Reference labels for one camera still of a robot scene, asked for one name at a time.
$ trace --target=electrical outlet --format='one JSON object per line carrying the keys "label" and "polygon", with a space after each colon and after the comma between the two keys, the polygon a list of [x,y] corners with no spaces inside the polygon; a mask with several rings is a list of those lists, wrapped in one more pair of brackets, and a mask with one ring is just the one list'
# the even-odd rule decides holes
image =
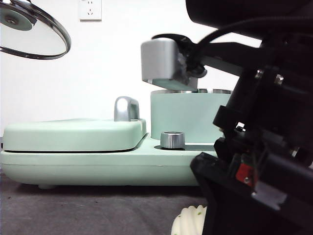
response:
{"label": "electrical outlet", "polygon": [[102,20],[102,0],[79,0],[79,19],[81,21]]}

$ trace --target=glass lid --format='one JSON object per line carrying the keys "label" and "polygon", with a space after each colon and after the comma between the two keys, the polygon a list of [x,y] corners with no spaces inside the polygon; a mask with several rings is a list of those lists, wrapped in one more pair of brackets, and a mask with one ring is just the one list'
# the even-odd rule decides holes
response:
{"label": "glass lid", "polygon": [[0,0],[0,51],[52,60],[68,53],[70,46],[63,26],[30,0]]}

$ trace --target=silver knob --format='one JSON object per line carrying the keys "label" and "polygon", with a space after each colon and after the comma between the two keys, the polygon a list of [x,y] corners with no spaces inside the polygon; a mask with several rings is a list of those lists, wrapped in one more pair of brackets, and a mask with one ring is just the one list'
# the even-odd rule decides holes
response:
{"label": "silver knob", "polygon": [[185,134],[176,131],[165,131],[161,133],[162,148],[185,148]]}

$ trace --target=white wall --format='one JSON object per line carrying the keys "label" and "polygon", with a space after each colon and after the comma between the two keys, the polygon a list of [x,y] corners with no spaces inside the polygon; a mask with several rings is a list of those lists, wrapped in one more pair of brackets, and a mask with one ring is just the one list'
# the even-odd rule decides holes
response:
{"label": "white wall", "polygon": [[[102,22],[80,22],[78,0],[33,0],[68,30],[72,49],[54,61],[1,55],[1,133],[21,121],[112,118],[114,101],[139,101],[150,129],[150,92],[141,81],[140,44],[160,33],[199,41],[213,28],[190,21],[185,0],[102,0]],[[235,34],[219,41],[259,41]],[[201,88],[233,89],[235,76],[210,69]]]}

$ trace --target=mint green container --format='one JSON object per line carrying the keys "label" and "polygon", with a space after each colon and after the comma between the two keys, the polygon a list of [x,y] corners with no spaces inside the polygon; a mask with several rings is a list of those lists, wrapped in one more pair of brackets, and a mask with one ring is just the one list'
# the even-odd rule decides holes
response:
{"label": "mint green container", "polygon": [[214,143],[223,134],[213,125],[221,105],[226,105],[230,92],[211,93],[174,92],[151,93],[151,137],[159,140],[163,131],[185,133],[188,143]]}

